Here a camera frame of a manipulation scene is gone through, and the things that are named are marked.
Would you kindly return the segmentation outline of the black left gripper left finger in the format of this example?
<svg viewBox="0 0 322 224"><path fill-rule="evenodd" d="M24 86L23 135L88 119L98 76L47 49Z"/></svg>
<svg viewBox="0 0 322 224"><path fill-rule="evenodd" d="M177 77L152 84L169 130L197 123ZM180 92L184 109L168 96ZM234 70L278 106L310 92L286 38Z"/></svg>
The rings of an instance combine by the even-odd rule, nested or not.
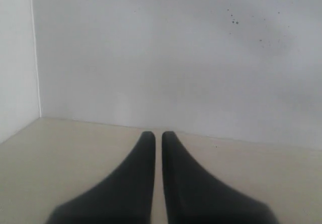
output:
<svg viewBox="0 0 322 224"><path fill-rule="evenodd" d="M151 223L154 177L155 135L144 131L108 177L58 206L47 223Z"/></svg>

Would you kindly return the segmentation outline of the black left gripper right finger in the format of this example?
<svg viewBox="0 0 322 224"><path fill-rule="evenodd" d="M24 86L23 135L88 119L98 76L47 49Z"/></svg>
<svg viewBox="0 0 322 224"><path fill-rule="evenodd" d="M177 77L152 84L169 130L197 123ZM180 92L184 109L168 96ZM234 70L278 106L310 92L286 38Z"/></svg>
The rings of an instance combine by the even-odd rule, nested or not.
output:
<svg viewBox="0 0 322 224"><path fill-rule="evenodd" d="M204 169L173 131L162 134L162 172L169 223L278 223L266 204Z"/></svg>

